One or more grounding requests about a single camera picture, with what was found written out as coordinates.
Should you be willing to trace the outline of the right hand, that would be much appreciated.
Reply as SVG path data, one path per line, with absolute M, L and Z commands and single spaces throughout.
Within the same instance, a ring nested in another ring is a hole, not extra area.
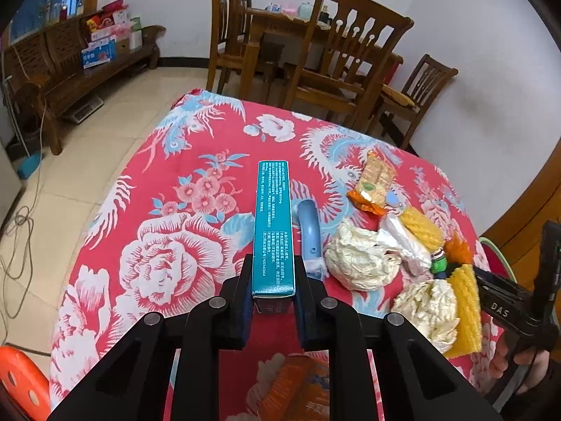
M 493 359 L 489 365 L 491 377 L 499 379 L 506 372 L 509 367 L 509 360 L 507 358 L 509 351 L 506 334 L 503 334 L 498 339 Z M 543 380 L 549 367 L 549 352 L 530 347 L 530 349 L 516 354 L 513 362 L 519 366 L 529 367 L 529 373 L 516 393 L 520 395 L 534 388 Z

